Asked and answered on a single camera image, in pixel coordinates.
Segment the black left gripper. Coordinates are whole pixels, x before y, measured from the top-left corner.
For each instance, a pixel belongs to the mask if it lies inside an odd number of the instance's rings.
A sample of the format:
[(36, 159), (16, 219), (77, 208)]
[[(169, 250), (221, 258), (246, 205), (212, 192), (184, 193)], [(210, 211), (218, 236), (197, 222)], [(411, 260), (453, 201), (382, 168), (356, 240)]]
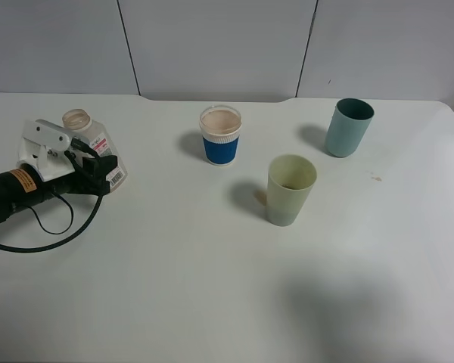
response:
[(12, 215), (24, 210), (34, 210), (34, 206), (57, 198), (66, 204), (70, 211), (70, 222), (74, 220), (73, 207), (64, 194), (105, 196), (110, 193), (107, 175), (116, 169), (118, 159), (115, 155), (104, 157), (83, 157), (84, 172), (72, 172), (51, 181), (43, 181), (31, 166), (21, 166), (0, 173), (0, 224)]

